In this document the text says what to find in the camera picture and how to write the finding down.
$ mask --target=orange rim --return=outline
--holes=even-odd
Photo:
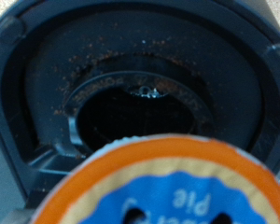
[[[212,161],[230,168],[265,195],[280,219],[280,186],[268,170],[240,156],[233,147],[215,140],[204,142],[189,137],[167,137],[123,146],[82,167],[49,198],[35,223],[59,223],[69,207],[85,192],[123,167],[140,161],[172,157]]]

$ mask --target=blue label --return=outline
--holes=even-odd
[[[104,196],[80,224],[120,224],[132,208],[145,211],[145,224],[211,224],[222,213],[232,224],[266,223],[240,190],[228,188],[215,177],[176,172],[137,177]]]

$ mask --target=black plastic housing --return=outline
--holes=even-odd
[[[0,19],[0,147],[28,207],[93,152],[84,104],[137,78],[166,84],[191,133],[279,171],[280,27],[264,0],[26,0]]]

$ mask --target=circular opening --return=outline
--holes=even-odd
[[[176,98],[148,87],[138,90],[139,94],[120,88],[102,91],[80,109],[77,131],[91,150],[123,137],[196,133],[193,115]]]
[[[232,224],[231,217],[225,213],[219,214],[211,224]]]
[[[145,223],[146,214],[139,208],[130,209],[124,216],[122,224],[137,224]]]

